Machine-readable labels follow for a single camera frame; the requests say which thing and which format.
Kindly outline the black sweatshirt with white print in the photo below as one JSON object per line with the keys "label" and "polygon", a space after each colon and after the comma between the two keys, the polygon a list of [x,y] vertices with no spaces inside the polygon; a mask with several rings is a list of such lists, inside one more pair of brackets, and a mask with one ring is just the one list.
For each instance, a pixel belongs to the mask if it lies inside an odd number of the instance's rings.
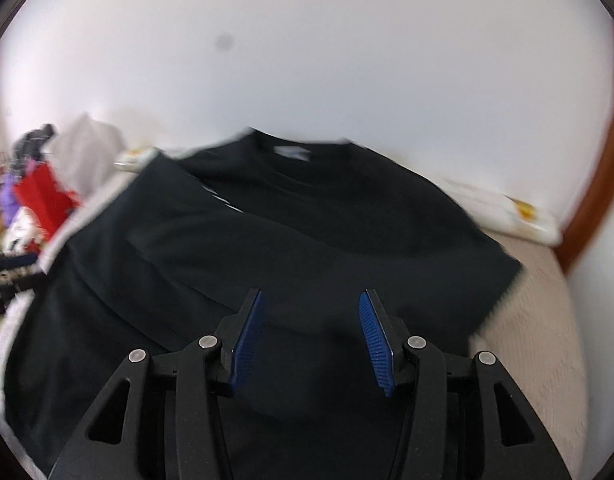
{"label": "black sweatshirt with white print", "polygon": [[221,404],[234,476],[383,479],[403,407],[374,377],[361,293],[462,356],[521,269],[433,183],[353,143],[253,131],[158,156],[60,248],[6,362],[5,417],[49,472],[130,351],[181,350],[257,288],[254,363]]}

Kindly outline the purple cloth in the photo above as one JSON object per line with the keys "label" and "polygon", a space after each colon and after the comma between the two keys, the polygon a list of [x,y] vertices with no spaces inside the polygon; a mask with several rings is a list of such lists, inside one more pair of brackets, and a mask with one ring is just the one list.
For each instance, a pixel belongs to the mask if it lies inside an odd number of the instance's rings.
{"label": "purple cloth", "polygon": [[4,226],[7,228],[12,224],[20,208],[14,193],[14,184],[15,179],[10,174],[7,174],[0,189],[1,216]]}

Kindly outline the striped beige quilted bedspread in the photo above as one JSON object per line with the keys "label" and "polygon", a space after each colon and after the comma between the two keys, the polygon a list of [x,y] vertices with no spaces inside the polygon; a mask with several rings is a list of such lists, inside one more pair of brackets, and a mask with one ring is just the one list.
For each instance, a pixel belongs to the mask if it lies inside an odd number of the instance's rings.
{"label": "striped beige quilted bedspread", "polygon": [[[45,246],[40,268],[49,271],[66,240],[98,217],[135,177],[120,172],[87,198]],[[487,350],[501,359],[554,440],[572,479],[579,479],[587,432],[587,378],[568,285],[550,248],[486,234],[518,259],[523,271],[471,337],[470,356]],[[5,364],[31,300],[30,292],[17,296],[0,321],[0,433],[30,477],[45,479],[4,416]]]}

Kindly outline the red bag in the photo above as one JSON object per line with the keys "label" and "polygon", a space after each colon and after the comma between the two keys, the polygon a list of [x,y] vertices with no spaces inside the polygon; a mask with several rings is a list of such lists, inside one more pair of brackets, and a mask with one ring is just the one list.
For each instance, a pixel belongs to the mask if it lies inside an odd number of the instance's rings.
{"label": "red bag", "polygon": [[50,240],[79,207],[78,197],[62,188],[47,162],[35,166],[15,183],[14,195],[34,214],[46,240]]}

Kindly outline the dark checkered cloth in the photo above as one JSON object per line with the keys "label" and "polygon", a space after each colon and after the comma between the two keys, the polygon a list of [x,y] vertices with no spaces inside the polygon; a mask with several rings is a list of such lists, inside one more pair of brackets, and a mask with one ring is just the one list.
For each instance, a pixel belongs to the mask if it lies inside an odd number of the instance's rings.
{"label": "dark checkered cloth", "polygon": [[13,174],[23,176],[30,160],[43,162],[43,145],[55,136],[55,129],[51,124],[45,124],[39,129],[25,133],[12,146],[10,170]]}

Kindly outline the white cloth on pile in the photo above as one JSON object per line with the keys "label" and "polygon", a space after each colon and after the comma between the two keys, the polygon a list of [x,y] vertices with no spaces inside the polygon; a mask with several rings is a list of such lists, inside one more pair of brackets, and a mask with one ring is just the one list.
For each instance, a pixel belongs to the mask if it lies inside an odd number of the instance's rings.
{"label": "white cloth on pile", "polygon": [[126,149],[118,128],[80,116],[43,147],[56,180],[67,192],[87,198],[115,172],[115,160]]}

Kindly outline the white rolled mat with pattern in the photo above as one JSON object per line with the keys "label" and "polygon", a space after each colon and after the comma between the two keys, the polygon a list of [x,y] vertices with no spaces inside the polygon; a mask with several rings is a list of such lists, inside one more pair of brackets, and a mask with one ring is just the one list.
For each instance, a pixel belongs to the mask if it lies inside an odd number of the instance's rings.
{"label": "white rolled mat with pattern", "polygon": [[[195,152],[197,148],[135,148],[121,152],[115,159],[115,167],[120,171],[139,172],[157,154],[185,158]],[[452,198],[484,230],[515,236],[547,247],[558,247],[562,243],[559,222],[545,209],[504,193],[482,190],[437,176],[423,174],[423,177]]]}

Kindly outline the brown wooden door frame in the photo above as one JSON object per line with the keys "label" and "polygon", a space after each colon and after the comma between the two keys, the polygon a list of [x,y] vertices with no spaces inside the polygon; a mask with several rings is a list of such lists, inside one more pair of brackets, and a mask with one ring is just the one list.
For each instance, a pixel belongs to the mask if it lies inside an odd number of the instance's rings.
{"label": "brown wooden door frame", "polygon": [[564,230],[562,243],[554,251],[564,274],[584,254],[602,227],[614,203],[614,105],[609,127],[594,173],[572,219]]}

